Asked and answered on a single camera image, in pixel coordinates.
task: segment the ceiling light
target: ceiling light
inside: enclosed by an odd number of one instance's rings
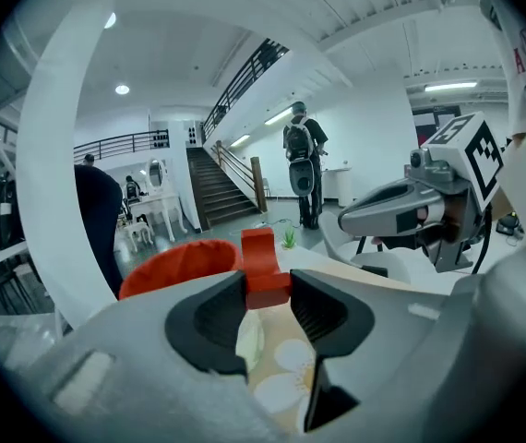
[[[105,23],[105,29],[107,30],[108,28],[111,28],[115,24],[115,21],[117,21],[117,16],[115,15],[115,13],[112,13],[109,16],[107,23]]]
[[[460,82],[458,84],[444,84],[444,85],[430,85],[425,87],[426,92],[433,92],[435,90],[448,90],[448,89],[472,89],[476,87],[477,82]]]
[[[238,146],[246,139],[249,139],[250,135],[242,135],[240,138],[238,138],[233,144],[230,145],[231,148],[234,148],[234,146]]]
[[[273,118],[270,118],[268,121],[265,122],[265,125],[273,125],[278,120],[281,120],[284,116],[290,114],[292,112],[292,107],[286,108],[283,112],[280,114],[276,114]]]
[[[115,88],[115,93],[117,93],[119,95],[126,95],[129,91],[130,91],[130,88],[127,85],[124,85],[124,84],[118,85]]]

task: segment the red block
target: red block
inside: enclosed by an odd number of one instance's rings
[[[289,272],[281,272],[275,256],[273,230],[243,230],[243,268],[249,309],[285,304],[292,291]]]

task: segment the small plant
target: small plant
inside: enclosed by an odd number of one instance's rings
[[[285,232],[283,233],[283,241],[281,242],[281,245],[284,247],[284,249],[292,249],[296,246],[295,231],[293,230],[292,226],[286,228]]]

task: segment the white shirt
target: white shirt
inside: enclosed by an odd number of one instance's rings
[[[509,0],[481,0],[508,83],[509,130],[526,133],[526,19]]]

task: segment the black backpack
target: black backpack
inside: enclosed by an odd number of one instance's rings
[[[305,126],[307,119],[304,117],[300,120],[300,123],[288,125],[288,130],[285,134],[285,157],[288,158],[289,162],[309,159],[315,150],[315,144],[312,141],[308,128]]]
[[[128,182],[126,184],[126,198],[138,198],[140,193],[135,182]]]

